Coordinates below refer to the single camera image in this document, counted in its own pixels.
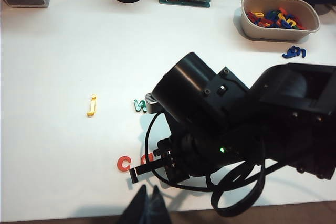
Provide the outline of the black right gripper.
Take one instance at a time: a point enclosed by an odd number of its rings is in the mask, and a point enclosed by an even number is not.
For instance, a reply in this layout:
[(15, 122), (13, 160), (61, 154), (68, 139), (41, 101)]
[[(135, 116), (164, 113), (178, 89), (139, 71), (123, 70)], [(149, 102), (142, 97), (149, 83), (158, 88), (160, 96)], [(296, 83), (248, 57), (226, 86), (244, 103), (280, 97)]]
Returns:
[(129, 170), (133, 184), (138, 183), (138, 176), (155, 172), (164, 167), (168, 181), (179, 183), (193, 177), (210, 173), (211, 166), (196, 148), (196, 138), (190, 133), (183, 136), (171, 135), (158, 141), (160, 156), (166, 161), (152, 161)]

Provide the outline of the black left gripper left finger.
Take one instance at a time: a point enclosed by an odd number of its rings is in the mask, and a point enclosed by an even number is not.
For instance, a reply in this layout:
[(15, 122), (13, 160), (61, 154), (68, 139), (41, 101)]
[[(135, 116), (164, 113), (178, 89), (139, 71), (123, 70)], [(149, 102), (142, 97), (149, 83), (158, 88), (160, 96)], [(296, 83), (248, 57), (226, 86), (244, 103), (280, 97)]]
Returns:
[(118, 223), (146, 223), (148, 202), (149, 198), (146, 185), (142, 185), (122, 215), (119, 217)]

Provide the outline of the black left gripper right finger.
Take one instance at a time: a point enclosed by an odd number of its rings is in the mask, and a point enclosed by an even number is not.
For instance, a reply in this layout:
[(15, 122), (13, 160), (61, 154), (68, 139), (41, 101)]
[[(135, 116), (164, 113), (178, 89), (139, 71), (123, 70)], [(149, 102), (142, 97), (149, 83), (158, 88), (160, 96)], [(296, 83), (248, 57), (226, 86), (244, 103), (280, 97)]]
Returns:
[(158, 186), (154, 186), (148, 206), (148, 223), (169, 224), (171, 218)]

